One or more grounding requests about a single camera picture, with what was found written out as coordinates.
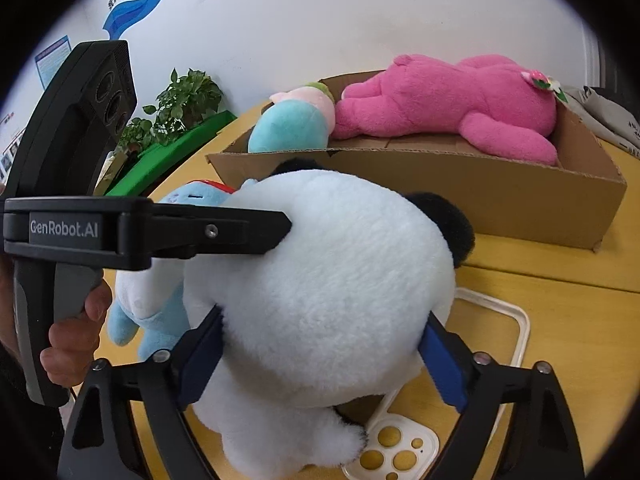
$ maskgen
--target gray bag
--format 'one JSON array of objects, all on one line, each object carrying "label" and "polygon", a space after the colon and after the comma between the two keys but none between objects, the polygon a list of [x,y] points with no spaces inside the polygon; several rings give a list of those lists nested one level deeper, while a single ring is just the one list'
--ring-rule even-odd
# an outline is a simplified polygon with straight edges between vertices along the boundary
[{"label": "gray bag", "polygon": [[640,126],[629,111],[589,87],[562,85],[562,90],[568,101],[565,106],[597,137],[640,158]]}]

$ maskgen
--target wooden table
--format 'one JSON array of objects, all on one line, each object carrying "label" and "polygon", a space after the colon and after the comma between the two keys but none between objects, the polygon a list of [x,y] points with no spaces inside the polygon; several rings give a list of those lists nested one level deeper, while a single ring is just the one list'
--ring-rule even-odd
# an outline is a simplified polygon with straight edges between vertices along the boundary
[{"label": "wooden table", "polygon": [[[252,108],[224,128],[156,189],[158,200],[190,180],[213,178],[204,155],[222,150],[253,126],[264,104]],[[580,446],[589,468],[617,430],[640,383],[640,161],[606,145],[628,181],[628,191],[599,253],[514,240],[478,236],[468,266],[458,271],[458,284],[517,304],[529,314],[532,330],[523,366],[551,362],[572,410]],[[113,272],[106,273],[113,284]],[[457,304],[447,327],[473,349],[489,351],[501,362],[513,350],[515,323],[483,309],[468,315]],[[97,356],[114,364],[136,360],[140,336],[127,347],[115,347],[105,333]],[[134,402],[136,425],[155,479],[165,479],[144,409]],[[404,387],[392,410],[426,424],[446,441],[456,414],[444,406],[430,378],[423,374]],[[223,480],[241,479],[226,462],[220,436],[204,428],[188,411],[194,434]],[[506,425],[489,445],[479,480],[491,478]],[[344,480],[339,469],[309,468],[299,480]]]}]

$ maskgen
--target pink stuffed bear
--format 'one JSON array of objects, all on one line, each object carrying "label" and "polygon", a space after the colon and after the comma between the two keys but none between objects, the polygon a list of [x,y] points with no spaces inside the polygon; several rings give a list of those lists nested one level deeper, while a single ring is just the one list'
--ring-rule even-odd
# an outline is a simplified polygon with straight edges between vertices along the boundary
[{"label": "pink stuffed bear", "polygon": [[332,137],[459,133],[482,152],[553,166],[556,149],[545,137],[556,124],[556,98],[552,88],[535,85],[540,77],[504,56],[456,65],[398,56],[384,72],[344,89]]}]

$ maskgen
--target white plush paw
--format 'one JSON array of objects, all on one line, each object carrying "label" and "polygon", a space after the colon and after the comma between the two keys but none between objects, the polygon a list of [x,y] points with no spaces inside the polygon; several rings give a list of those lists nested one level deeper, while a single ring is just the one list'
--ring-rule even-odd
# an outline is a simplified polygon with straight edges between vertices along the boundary
[{"label": "white plush paw", "polygon": [[314,435],[313,464],[334,467],[357,460],[367,445],[367,433],[362,426],[347,424],[331,408]]}]

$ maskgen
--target white wall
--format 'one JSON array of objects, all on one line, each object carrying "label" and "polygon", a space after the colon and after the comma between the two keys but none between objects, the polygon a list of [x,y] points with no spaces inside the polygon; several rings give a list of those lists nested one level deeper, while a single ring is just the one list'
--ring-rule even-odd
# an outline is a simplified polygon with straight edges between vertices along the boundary
[{"label": "white wall", "polygon": [[14,113],[7,124],[0,124],[0,153],[8,146],[14,135],[27,125],[31,113],[44,92],[33,59],[35,54],[64,36],[69,37],[71,48],[83,41],[102,39],[100,31],[90,23],[82,4],[71,8],[58,20],[22,67],[10,94],[0,107],[0,118]]},{"label": "white wall", "polygon": [[[108,38],[107,3],[83,3],[96,39]],[[405,52],[450,62],[496,52],[568,84],[598,77],[594,42],[560,0],[161,0],[122,39],[140,105],[153,102],[175,66],[211,74],[236,113],[274,91],[383,68]]]}]

